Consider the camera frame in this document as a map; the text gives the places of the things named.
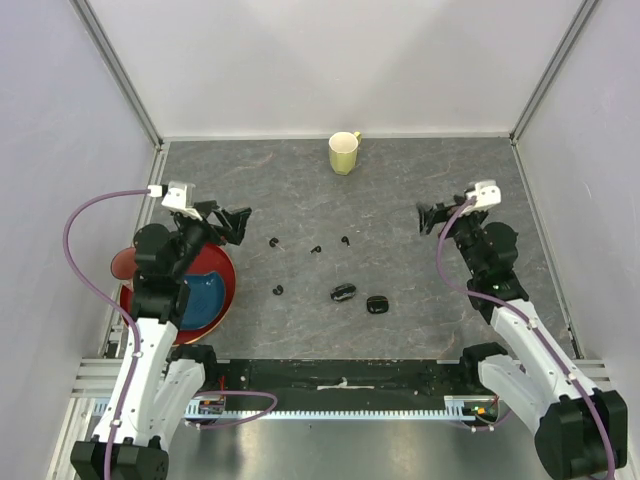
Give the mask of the red round tray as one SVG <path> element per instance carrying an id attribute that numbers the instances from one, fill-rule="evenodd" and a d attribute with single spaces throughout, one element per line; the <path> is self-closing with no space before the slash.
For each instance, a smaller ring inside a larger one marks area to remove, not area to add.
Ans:
<path id="1" fill-rule="evenodd" d="M 127 312 L 133 299 L 134 255 L 135 248 L 128 247 L 111 261 L 111 274 L 122 284 L 119 303 Z M 185 280 L 190 296 L 175 346 L 196 343 L 210 334 L 224 319 L 236 290 L 236 273 L 230 257 L 211 243 L 203 247 Z"/>

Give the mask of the black marbled charging case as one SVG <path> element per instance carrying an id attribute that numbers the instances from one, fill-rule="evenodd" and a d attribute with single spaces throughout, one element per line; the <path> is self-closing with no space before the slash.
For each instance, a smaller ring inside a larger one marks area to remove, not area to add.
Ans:
<path id="1" fill-rule="evenodd" d="M 330 298 L 332 301 L 341 303 L 346 300 L 352 299 L 356 294 L 357 288 L 352 283 L 344 283 L 334 287 L 330 291 Z"/>

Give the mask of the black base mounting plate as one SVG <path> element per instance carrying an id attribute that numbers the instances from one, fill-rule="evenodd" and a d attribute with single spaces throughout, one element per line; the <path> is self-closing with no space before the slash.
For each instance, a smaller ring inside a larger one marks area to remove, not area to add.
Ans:
<path id="1" fill-rule="evenodd" d="M 494 395 L 463 365 L 436 360 L 232 359 L 218 361 L 216 374 L 228 390 L 317 391 L 343 386 L 427 396 Z"/>

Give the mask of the black glossy charging case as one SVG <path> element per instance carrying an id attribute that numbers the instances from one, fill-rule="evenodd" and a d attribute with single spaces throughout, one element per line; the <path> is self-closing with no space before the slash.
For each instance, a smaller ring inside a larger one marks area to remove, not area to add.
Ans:
<path id="1" fill-rule="evenodd" d="M 366 299 L 366 310 L 372 315 L 384 314 L 389 311 L 389 300 L 383 295 L 374 295 Z"/>

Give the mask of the pink floral mug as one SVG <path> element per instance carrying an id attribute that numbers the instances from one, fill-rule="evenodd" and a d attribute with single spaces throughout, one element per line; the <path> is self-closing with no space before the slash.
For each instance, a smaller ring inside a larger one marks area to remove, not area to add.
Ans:
<path id="1" fill-rule="evenodd" d="M 114 278 L 120 281 L 128 281 L 133 278 L 137 269 L 135 254 L 136 249 L 134 247 L 127 247 L 113 257 L 110 271 Z"/>

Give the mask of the blue plate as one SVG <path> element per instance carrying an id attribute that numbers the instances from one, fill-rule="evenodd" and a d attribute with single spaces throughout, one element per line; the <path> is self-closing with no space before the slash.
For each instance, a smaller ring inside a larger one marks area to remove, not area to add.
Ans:
<path id="1" fill-rule="evenodd" d="M 213 322 L 225 301 L 225 285 L 218 272 L 206 275 L 188 274 L 185 277 L 190 295 L 180 326 L 181 331 L 195 331 Z"/>

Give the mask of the yellow-green mug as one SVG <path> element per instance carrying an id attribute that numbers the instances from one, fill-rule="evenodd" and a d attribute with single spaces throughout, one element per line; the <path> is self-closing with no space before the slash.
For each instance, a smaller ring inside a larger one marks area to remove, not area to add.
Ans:
<path id="1" fill-rule="evenodd" d="M 356 166 L 362 134 L 356 132 L 336 132 L 328 140 L 329 162 L 338 175 L 348 175 Z"/>

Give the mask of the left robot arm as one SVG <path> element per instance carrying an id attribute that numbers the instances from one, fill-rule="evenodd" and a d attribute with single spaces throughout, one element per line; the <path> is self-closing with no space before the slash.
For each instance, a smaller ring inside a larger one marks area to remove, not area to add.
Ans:
<path id="1" fill-rule="evenodd" d="M 190 295 L 185 275 L 205 246 L 240 244 L 251 213 L 198 202 L 173 212 L 174 230 L 153 223 L 136 232 L 131 307 L 122 313 L 125 357 L 91 438 L 73 446 L 70 462 L 80 478 L 166 478 L 187 405 L 220 378 L 212 348 L 174 345 Z"/>

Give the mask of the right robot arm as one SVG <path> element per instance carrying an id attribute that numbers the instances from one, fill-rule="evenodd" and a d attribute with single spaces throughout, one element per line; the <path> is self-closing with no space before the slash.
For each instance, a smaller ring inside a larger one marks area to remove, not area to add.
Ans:
<path id="1" fill-rule="evenodd" d="M 454 241 L 471 274 L 458 292 L 508 345 L 465 348 L 460 386 L 473 394 L 487 388 L 508 406 L 532 434 L 551 478 L 614 478 L 627 464 L 627 404 L 584 374 L 540 320 L 514 271 L 517 232 L 487 222 L 473 199 L 416 208 L 421 234 L 441 225 L 438 241 Z"/>

